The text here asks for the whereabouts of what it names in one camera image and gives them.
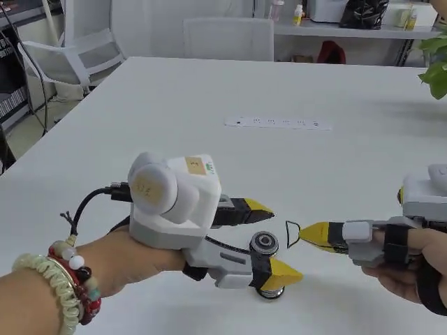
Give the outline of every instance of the power strip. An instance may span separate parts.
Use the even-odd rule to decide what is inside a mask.
[[[285,128],[303,129],[310,131],[330,131],[332,126],[314,120],[280,119],[275,117],[229,117],[226,126],[254,127],[254,128]]]

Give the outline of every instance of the bottle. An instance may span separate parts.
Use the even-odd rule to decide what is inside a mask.
[[[411,15],[411,9],[400,9],[396,15],[396,27],[397,28],[405,28],[406,23],[408,22]]]
[[[272,0],[270,5],[270,12],[268,13],[268,18],[273,20],[274,22],[279,21],[279,15],[281,13],[281,9],[284,6],[284,0]]]
[[[416,9],[413,9],[411,11],[410,18],[406,22],[405,30],[413,30],[414,26],[416,25],[416,19],[418,18],[418,13]]]
[[[301,24],[302,17],[302,5],[297,5],[295,9],[295,13],[293,14],[293,25],[299,26]]]

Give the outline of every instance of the floor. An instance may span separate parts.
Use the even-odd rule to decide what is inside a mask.
[[[48,103],[48,130],[54,126],[54,120],[67,115],[79,101],[59,102],[50,101]],[[45,109],[42,108],[36,113],[44,120]],[[29,115],[19,121],[6,135],[8,144],[16,159],[25,154],[29,148],[37,143],[42,137],[43,128],[34,115]]]

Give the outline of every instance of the hand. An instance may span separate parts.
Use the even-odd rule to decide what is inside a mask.
[[[383,243],[384,233],[375,232],[374,238]],[[444,306],[447,306],[447,234],[432,229],[410,229],[408,247],[421,250],[424,258],[442,274],[439,294]],[[376,277],[388,291],[410,302],[420,304],[416,289],[416,272],[398,271],[388,268],[363,268],[365,274]]]
[[[144,246],[131,238],[129,227],[78,248],[93,275],[102,297],[121,291],[125,285],[143,281],[162,271],[179,271],[185,260],[181,251]]]

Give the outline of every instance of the bracelet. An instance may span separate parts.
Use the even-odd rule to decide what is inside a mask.
[[[74,247],[75,240],[71,235],[66,241],[56,241],[48,249],[48,257],[62,265],[73,279],[76,297],[83,306],[80,324],[88,325],[101,310],[101,293],[91,269],[85,266],[84,258]]]
[[[49,281],[62,306],[63,325],[60,334],[73,335],[79,323],[80,300],[75,294],[72,277],[55,260],[42,255],[27,253],[19,256],[13,264],[13,271],[18,269],[36,270]]]

